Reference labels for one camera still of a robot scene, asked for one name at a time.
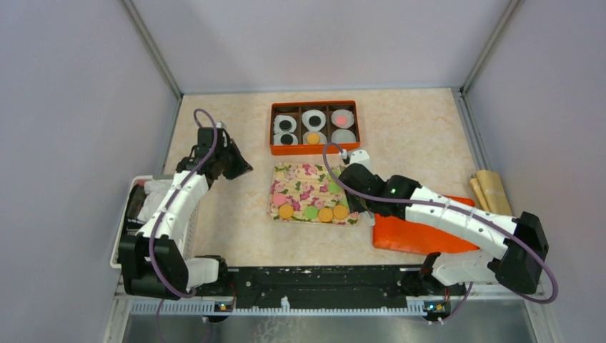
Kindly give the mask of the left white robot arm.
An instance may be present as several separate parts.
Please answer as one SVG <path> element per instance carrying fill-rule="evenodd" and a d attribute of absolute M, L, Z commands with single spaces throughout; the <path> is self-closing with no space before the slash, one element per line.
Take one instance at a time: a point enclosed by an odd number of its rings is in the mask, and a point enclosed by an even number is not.
<path fill-rule="evenodd" d="M 203 286 L 210 294 L 225 293 L 229 276 L 218 256 L 187 259 L 180 244 L 202 197 L 219 177 L 236 179 L 250 171 L 223 124 L 200 128 L 197 144 L 182 158 L 166 195 L 151 218 L 121 239 L 118 261 L 128 295 L 157 299 L 193 297 Z"/>

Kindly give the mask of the floral serving tray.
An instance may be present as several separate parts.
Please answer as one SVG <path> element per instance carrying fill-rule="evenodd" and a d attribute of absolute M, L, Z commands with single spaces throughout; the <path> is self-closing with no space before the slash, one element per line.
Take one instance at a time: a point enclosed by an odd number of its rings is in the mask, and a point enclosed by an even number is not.
<path fill-rule="evenodd" d="M 338 194 L 331 194 L 327 189 L 329 182 L 336 182 L 331 177 L 327 168 L 318 164 L 292 164 L 279 163 L 274 166 L 272 183 L 269 190 L 269 204 L 267 213 L 275 221 L 299 222 L 307 224 L 335 224 L 341 226 L 353 226 L 359 222 L 359 214 L 353 212 L 347 202 L 346 194 L 341 188 Z M 287 202 L 294 208 L 294 215 L 290 219 L 279 217 L 277 206 L 272 203 L 274 193 L 282 193 L 287 196 Z M 333 218 L 330 223 L 318 220 L 309 220 L 304 217 L 304 209 L 315 206 L 318 210 L 328 207 L 333 209 L 342 204 L 349 209 L 346 219 Z"/>

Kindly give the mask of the orange box lid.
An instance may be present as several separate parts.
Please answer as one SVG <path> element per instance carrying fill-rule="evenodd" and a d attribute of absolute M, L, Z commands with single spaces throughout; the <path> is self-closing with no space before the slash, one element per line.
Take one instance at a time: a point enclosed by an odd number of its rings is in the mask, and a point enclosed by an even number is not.
<path fill-rule="evenodd" d="M 408 222 L 392 215 L 374 216 L 372 245 L 377 249 L 428 255 L 435 252 L 457 254 L 479 247 L 425 224 Z"/>

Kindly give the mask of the orange compartment box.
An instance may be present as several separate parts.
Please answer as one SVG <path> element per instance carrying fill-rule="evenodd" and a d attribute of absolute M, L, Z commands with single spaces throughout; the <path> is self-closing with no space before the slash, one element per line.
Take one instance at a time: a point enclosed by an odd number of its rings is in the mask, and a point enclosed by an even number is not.
<path fill-rule="evenodd" d="M 274 103 L 269 148 L 275 156 L 321 154 L 334 142 L 347 150 L 361 146 L 357 104 L 353 100 Z"/>

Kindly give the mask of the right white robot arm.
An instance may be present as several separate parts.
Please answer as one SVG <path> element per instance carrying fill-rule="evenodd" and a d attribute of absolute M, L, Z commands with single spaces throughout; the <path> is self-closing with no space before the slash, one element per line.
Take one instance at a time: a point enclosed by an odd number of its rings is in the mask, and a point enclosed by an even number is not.
<path fill-rule="evenodd" d="M 363 149 L 344 151 L 340 157 L 345 167 L 338 183 L 354 211 L 370 213 L 378 226 L 395 220 L 407 238 L 413 228 L 425 227 L 476 247 L 466 252 L 429 250 L 419 273 L 424 292 L 439 294 L 459 283 L 497 282 L 517 294 L 531 295 L 543 273 L 553 277 L 545 265 L 549 244 L 538 216 L 482 211 L 401 175 L 383 180 L 370 171 L 369 154 Z"/>

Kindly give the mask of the black cookie one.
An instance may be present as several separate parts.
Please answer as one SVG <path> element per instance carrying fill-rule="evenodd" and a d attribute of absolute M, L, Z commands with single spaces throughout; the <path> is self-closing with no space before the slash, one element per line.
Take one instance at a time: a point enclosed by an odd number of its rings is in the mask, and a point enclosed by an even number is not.
<path fill-rule="evenodd" d="M 281 120 L 278 124 L 278 128 L 282 132 L 290 132 L 293 129 L 293 125 L 290 120 Z"/>

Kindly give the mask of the black cookie three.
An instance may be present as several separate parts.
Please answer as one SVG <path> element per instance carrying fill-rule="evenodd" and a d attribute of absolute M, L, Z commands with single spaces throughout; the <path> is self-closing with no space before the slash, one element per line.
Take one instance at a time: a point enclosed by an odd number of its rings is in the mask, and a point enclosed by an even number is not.
<path fill-rule="evenodd" d="M 313 116 L 310 116 L 310 117 L 308 118 L 308 124 L 309 124 L 309 125 L 310 125 L 312 128 L 318 128 L 318 127 L 321 127 L 321 126 L 322 126 L 322 123 L 323 123 L 323 121 L 322 121 L 322 118 L 321 118 L 320 116 L 313 115 Z"/>

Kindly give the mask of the black cookie two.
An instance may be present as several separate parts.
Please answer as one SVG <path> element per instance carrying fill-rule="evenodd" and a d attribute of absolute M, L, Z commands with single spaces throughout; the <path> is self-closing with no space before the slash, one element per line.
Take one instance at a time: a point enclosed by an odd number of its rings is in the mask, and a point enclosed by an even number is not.
<path fill-rule="evenodd" d="M 291 134 L 283 134 L 279 138 L 281 145 L 293 145 L 295 137 Z"/>

